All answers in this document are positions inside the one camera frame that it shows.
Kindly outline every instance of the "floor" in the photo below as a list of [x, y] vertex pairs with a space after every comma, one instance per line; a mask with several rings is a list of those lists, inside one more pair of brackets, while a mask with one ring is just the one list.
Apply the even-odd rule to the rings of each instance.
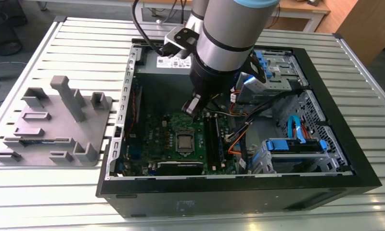
[[[47, 3], [47, 10], [42, 12], [37, 7], [35, 2], [23, 1], [22, 8], [29, 23], [17, 27], [15, 33], [23, 45], [23, 49], [15, 55], [6, 57], [0, 56], [0, 62], [17, 61], [26, 63], [29, 61], [55, 15], [82, 18], [130, 20], [129, 7]], [[158, 14], [165, 17], [167, 10]], [[163, 17], [151, 17], [147, 11], [143, 12], [145, 21], [155, 21]], [[179, 11], [175, 12], [173, 18], [167, 22], [179, 22]], [[385, 52], [381, 52], [381, 54], [377, 56], [374, 62], [369, 65], [367, 70], [385, 90]], [[0, 66], [0, 101], [5, 99], [21, 71], [22, 65], [19, 64], [6, 64]]]
[[[0, 62], [27, 62], [33, 52], [41, 42], [41, 39], [51, 25], [53, 18], [57, 15], [81, 18], [101, 18], [101, 19], [121, 19], [131, 20], [130, 8], [117, 6], [99, 6], [67, 3], [47, 3], [47, 10], [39, 11], [34, 1], [23, 1], [22, 9], [27, 17], [27, 24], [15, 27], [15, 33], [23, 45], [22, 51], [11, 56], [0, 56]], [[154, 22], [157, 19], [165, 19], [169, 10], [158, 12], [158, 17], [151, 17], [150, 12], [143, 10], [143, 20]], [[189, 17], [189, 12], [185, 12], [183, 18]], [[173, 18], [167, 23], [178, 23], [181, 20], [181, 11], [174, 13]], [[23, 66], [19, 64], [0, 65], [0, 101], [11, 89], [17, 77], [22, 71]]]

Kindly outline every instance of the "motherboard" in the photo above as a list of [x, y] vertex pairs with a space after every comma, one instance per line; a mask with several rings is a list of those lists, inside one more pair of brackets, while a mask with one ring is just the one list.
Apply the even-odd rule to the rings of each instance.
[[125, 175], [234, 174], [235, 160], [227, 156], [223, 136], [227, 117], [202, 113], [193, 120], [183, 113], [147, 114], [141, 144], [125, 147]]

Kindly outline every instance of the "robotic arm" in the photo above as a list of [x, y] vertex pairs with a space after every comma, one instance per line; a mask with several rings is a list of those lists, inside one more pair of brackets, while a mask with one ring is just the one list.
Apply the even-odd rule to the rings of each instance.
[[182, 111], [194, 117], [210, 98], [226, 91], [241, 72], [265, 83], [253, 46], [279, 0], [193, 0], [186, 27], [165, 36], [161, 54], [191, 53], [191, 99]]

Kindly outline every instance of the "3d printed holder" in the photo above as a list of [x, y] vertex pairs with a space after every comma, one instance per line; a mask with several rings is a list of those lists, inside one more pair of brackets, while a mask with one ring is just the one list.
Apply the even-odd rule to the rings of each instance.
[[102, 92], [81, 96], [66, 76], [50, 86], [59, 95], [27, 88], [26, 106], [11, 136], [3, 137], [0, 166], [94, 166], [98, 163], [111, 98]]

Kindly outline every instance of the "slotted aluminum surface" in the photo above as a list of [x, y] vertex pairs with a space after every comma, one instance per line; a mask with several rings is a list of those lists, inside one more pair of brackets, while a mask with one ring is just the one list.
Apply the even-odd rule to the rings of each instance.
[[[162, 39], [171, 29], [155, 24], [142, 28], [151, 39]], [[66, 75], [70, 88], [78, 88], [82, 95], [102, 91], [118, 101], [131, 38], [139, 38], [131, 22], [67, 18], [53, 23], [0, 108], [0, 136], [13, 130], [7, 123], [19, 116], [26, 87], [54, 93], [53, 75]], [[306, 212], [123, 219], [94, 196], [101, 162], [81, 169], [0, 168], [0, 229], [385, 230], [385, 94], [342, 43], [329, 34], [265, 30], [257, 44], [307, 51], [382, 187]], [[111, 134], [107, 126], [105, 136]]]

